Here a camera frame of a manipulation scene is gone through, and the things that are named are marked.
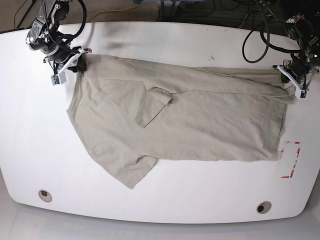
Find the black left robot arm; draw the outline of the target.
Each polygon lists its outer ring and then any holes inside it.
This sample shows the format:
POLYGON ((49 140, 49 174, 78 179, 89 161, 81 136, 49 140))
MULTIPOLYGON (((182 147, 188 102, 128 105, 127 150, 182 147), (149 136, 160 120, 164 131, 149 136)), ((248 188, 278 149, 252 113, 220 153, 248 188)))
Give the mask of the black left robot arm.
POLYGON ((320 2, 318 0, 262 0, 274 20, 282 23, 286 35, 297 42, 298 50, 284 49, 273 44, 273 50, 290 54, 291 61, 284 64, 298 83, 320 66, 320 2))

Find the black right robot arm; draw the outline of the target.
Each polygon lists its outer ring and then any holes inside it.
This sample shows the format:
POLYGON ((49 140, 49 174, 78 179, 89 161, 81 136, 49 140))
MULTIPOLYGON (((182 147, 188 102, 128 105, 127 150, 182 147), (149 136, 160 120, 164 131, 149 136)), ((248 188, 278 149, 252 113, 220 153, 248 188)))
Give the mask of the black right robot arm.
POLYGON ((59 31, 60 22, 69 15, 70 1, 42 0, 38 17, 33 21, 26 37, 26 44, 31 50, 40 50, 46 55, 55 74, 59 66, 80 52, 79 47, 70 47, 71 42, 82 33, 86 25, 87 8, 82 0, 78 2, 82 8, 82 22, 75 34, 59 31))

